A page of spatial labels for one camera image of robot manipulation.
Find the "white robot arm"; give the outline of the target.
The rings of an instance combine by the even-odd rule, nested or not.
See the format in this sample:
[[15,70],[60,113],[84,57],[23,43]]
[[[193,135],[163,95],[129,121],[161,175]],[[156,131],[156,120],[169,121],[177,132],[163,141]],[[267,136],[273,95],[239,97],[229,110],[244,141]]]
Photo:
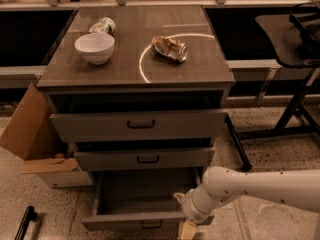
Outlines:
[[196,188],[174,194],[185,218],[179,223],[177,239],[193,240],[197,226],[216,208],[244,195],[318,212],[320,171],[243,173],[225,167],[209,167]]

